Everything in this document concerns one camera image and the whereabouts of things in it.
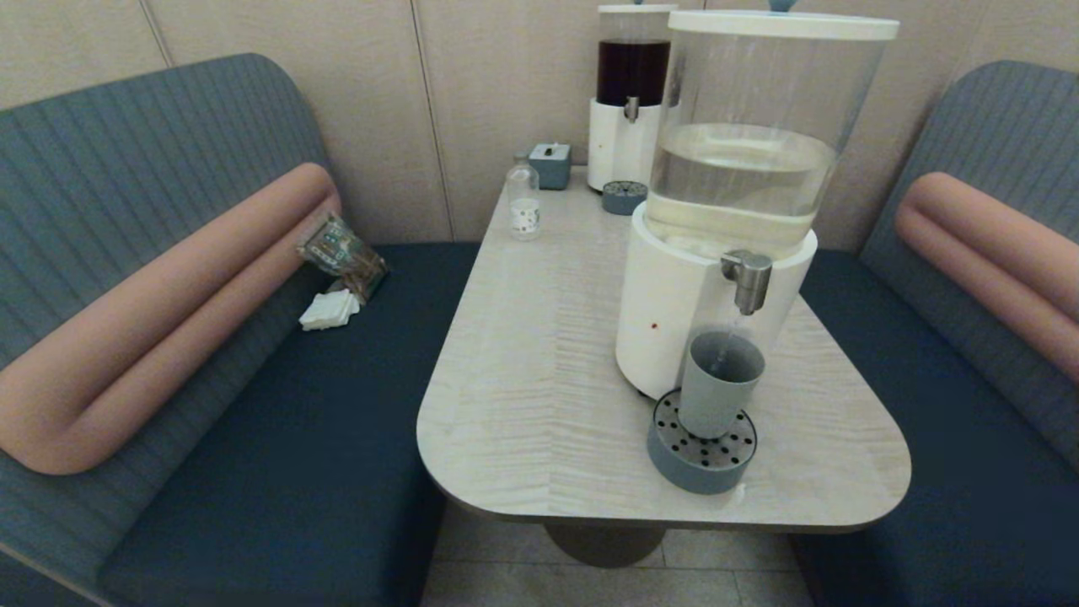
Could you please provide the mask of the grey plastic cup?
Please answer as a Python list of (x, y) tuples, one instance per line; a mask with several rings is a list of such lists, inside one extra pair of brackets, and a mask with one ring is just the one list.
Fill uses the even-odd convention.
[(697, 437), (726, 433), (764, 370), (763, 353), (747, 337), (716, 330), (691, 339), (679, 389), (679, 422)]

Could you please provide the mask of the large silver dispenser tap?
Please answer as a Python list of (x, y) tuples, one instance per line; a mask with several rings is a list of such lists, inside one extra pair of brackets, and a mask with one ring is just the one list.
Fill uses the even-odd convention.
[(770, 257), (751, 250), (729, 250), (721, 256), (721, 273), (735, 284), (733, 302), (742, 316), (752, 316), (764, 306), (770, 287)]

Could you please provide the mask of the clear plastic bottle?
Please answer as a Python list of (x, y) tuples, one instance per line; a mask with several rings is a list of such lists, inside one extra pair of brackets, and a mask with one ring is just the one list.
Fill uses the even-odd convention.
[(540, 173), (528, 154), (515, 153), (513, 168), (506, 174), (505, 189), (509, 205), (510, 234), (519, 242), (540, 237)]

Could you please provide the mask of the small blue perforated drip tray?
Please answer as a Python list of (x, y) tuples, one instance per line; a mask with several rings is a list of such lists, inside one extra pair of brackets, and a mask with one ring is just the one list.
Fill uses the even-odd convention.
[(648, 193), (648, 187), (639, 181), (610, 181), (601, 190), (601, 207), (610, 213), (631, 216), (647, 199)]

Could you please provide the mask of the blue-grey tissue box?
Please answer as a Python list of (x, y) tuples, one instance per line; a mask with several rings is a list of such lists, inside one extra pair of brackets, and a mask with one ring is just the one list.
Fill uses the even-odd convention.
[(540, 190), (565, 190), (572, 170), (570, 143), (536, 143), (529, 153), (529, 165), (537, 173)]

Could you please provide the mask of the dark drink dispenser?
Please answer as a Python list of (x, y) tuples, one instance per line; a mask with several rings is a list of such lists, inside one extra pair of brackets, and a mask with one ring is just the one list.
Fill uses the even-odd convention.
[[(598, 8), (601, 37), (588, 138), (588, 184), (595, 190), (614, 180), (650, 183), (671, 52), (668, 20), (678, 8), (643, 0)], [(623, 114), (628, 96), (640, 97), (636, 124)]]

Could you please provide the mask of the printed snack bag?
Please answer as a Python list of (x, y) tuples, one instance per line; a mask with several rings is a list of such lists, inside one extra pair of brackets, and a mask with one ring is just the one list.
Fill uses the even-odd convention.
[(297, 253), (329, 276), (336, 277), (366, 306), (382, 281), (390, 276), (390, 265), (332, 211), (318, 211), (297, 242)]

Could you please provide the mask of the white napkin stack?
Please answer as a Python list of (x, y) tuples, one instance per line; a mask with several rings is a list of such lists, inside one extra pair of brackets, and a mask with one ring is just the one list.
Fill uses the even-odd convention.
[(344, 289), (331, 293), (317, 293), (300, 316), (303, 331), (327, 330), (347, 325), (354, 314), (361, 311), (359, 298)]

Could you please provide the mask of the large blue perforated drip tray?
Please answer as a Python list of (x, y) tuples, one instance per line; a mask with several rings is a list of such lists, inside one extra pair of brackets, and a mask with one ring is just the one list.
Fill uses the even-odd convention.
[(660, 475), (674, 486), (699, 495), (735, 488), (759, 450), (759, 431), (748, 412), (733, 419), (726, 433), (704, 438), (689, 433), (679, 419), (681, 389), (658, 397), (652, 408), (647, 453)]

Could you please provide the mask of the large clear water dispenser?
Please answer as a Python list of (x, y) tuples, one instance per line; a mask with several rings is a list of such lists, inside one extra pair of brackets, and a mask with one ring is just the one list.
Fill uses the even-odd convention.
[[(817, 252), (812, 222), (900, 23), (775, 10), (685, 10), (650, 193), (631, 218), (615, 360), (636, 391), (679, 387), (710, 330), (771, 349)], [(721, 256), (771, 258), (764, 306), (742, 316)]]

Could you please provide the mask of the blue upholstered bench sofa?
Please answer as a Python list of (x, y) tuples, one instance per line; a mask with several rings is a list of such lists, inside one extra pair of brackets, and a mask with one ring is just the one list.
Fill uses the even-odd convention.
[(801, 294), (898, 423), (905, 498), (866, 529), (794, 535), (814, 607), (1079, 607), (1079, 385), (894, 232), (945, 173), (1079, 243), (1079, 73), (998, 61), (933, 109), (859, 254)]
[[(0, 111), (0, 370), (303, 163), (334, 178), (257, 54)], [(313, 331), (302, 261), (107, 461), (0, 452), (0, 604), (416, 607), (443, 518), (416, 415), (478, 250), (382, 246), (373, 300)]]

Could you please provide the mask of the pink bolster cushion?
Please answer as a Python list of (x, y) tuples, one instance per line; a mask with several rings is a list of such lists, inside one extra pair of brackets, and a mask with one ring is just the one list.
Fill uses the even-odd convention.
[(108, 460), (302, 265), (341, 210), (303, 163), (135, 271), (0, 370), (0, 452), (67, 475)]
[(910, 185), (894, 232), (1079, 385), (1079, 243), (945, 173)]

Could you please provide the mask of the round table pedestal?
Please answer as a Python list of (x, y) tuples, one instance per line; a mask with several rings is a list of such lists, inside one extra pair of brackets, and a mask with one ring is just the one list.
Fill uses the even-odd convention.
[(622, 568), (647, 558), (663, 544), (663, 528), (544, 525), (566, 556), (601, 568)]

